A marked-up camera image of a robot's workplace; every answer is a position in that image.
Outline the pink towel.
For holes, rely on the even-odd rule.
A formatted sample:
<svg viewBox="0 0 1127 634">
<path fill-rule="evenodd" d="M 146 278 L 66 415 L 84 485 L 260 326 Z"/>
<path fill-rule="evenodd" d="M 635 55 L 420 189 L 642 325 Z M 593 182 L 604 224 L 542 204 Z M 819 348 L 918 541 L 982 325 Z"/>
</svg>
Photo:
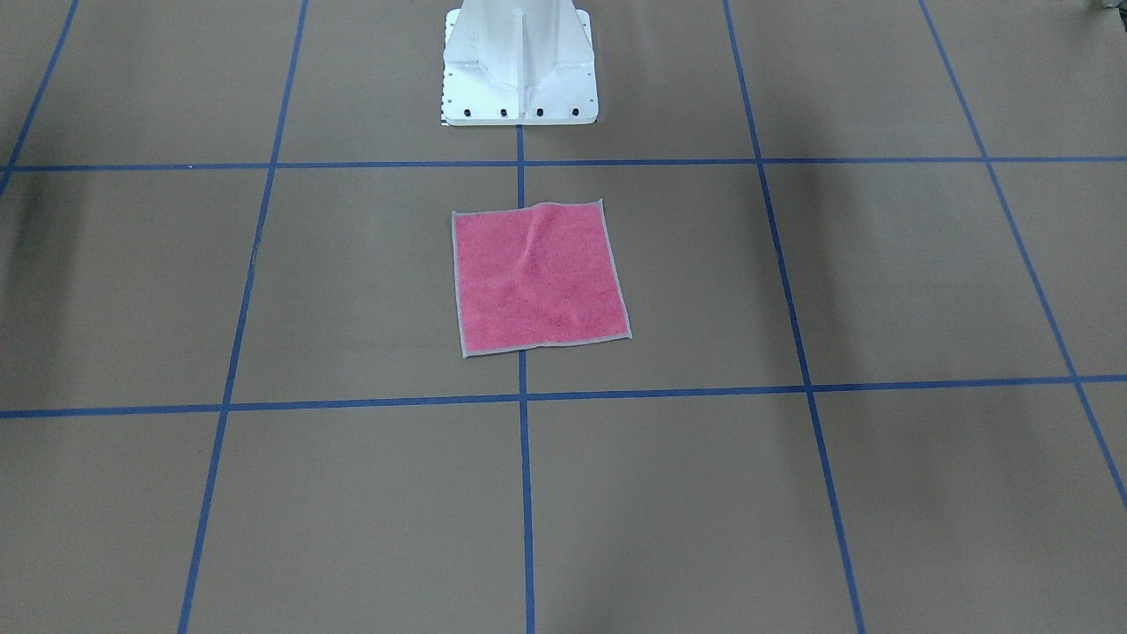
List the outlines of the pink towel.
<svg viewBox="0 0 1127 634">
<path fill-rule="evenodd" d="M 464 358 L 632 338 L 603 200 L 452 212 Z"/>
</svg>

